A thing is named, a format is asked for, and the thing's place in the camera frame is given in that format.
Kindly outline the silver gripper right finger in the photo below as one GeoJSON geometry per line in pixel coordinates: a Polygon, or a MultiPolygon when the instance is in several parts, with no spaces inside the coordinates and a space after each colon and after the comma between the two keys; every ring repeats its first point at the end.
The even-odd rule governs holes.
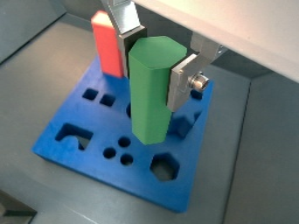
{"type": "Polygon", "coordinates": [[[170,70],[166,107],[174,112],[186,102],[190,91],[202,92],[209,79],[202,75],[202,69],[226,51],[226,48],[193,32],[190,35],[190,49],[194,51],[176,63],[170,70]]]}

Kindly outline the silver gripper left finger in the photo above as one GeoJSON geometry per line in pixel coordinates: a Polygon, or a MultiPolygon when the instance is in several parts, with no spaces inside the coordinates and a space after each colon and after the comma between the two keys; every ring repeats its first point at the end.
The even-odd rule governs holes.
{"type": "Polygon", "coordinates": [[[146,29],[141,26],[136,4],[132,0],[99,0],[116,29],[116,41],[120,50],[124,76],[129,77],[128,52],[134,42],[146,36],[146,29]]]}

